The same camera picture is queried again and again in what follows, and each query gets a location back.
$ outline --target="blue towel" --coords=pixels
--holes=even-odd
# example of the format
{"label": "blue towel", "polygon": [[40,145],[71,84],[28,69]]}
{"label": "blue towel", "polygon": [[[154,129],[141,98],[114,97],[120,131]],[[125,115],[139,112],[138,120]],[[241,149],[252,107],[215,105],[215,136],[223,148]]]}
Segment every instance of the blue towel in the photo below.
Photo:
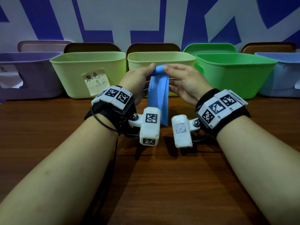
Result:
{"label": "blue towel", "polygon": [[157,107],[161,111],[160,123],[168,125],[169,76],[163,70],[164,65],[157,66],[152,73],[147,96],[147,107]]}

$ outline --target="wooden table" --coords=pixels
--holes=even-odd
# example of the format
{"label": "wooden table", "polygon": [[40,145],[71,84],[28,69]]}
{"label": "wooden table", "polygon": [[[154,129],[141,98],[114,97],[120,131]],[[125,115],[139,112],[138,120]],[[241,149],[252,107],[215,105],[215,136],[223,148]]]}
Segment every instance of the wooden table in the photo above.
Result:
{"label": "wooden table", "polygon": [[[90,99],[8,101],[0,105],[0,201],[79,125]],[[143,113],[146,100],[137,107]],[[300,151],[300,100],[255,97],[252,119]],[[171,117],[194,108],[169,98]],[[179,151],[172,127],[161,128],[159,144],[119,138],[115,172],[97,224],[268,224],[247,195],[214,140]]]}

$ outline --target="blue and white backdrop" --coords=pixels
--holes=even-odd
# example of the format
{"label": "blue and white backdrop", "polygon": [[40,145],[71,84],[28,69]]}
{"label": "blue and white backdrop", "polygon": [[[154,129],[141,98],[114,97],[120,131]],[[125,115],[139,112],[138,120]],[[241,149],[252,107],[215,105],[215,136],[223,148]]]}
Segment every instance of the blue and white backdrop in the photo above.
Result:
{"label": "blue and white backdrop", "polygon": [[289,41],[300,48],[300,0],[0,0],[0,52],[21,40],[132,43]]}

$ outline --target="forearm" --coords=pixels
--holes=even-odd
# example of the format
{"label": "forearm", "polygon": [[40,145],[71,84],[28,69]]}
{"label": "forearm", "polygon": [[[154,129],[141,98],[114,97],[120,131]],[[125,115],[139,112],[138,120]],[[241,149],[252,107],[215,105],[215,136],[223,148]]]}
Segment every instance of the forearm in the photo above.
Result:
{"label": "forearm", "polygon": [[235,174],[272,224],[300,222],[300,153],[242,116],[217,136]]}
{"label": "forearm", "polygon": [[[98,117],[113,128],[105,117]],[[116,139],[115,132],[88,118],[4,199],[0,224],[79,223],[103,178]]]}

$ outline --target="light blue basket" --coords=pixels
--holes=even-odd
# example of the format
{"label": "light blue basket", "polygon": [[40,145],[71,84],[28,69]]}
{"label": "light blue basket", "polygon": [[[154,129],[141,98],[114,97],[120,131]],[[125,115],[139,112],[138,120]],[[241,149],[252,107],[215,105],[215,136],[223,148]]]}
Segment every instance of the light blue basket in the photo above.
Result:
{"label": "light blue basket", "polygon": [[270,97],[300,97],[297,82],[300,80],[300,53],[255,53],[272,58],[278,63],[259,92]]}

